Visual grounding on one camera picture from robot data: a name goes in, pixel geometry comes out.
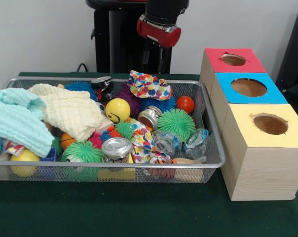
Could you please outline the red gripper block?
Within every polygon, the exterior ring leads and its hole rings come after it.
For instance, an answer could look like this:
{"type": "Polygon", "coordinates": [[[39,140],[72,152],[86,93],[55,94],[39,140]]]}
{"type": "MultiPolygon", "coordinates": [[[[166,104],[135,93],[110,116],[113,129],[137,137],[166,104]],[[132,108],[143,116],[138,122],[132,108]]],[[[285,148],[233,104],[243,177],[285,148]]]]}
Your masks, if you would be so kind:
{"type": "Polygon", "coordinates": [[[147,39],[143,50],[143,65],[147,65],[149,61],[150,40],[160,46],[158,73],[162,74],[165,67],[165,48],[169,49],[177,44],[181,36],[181,28],[176,25],[171,27],[155,25],[147,21],[145,15],[141,15],[137,21],[137,32],[141,37],[147,39]]]}

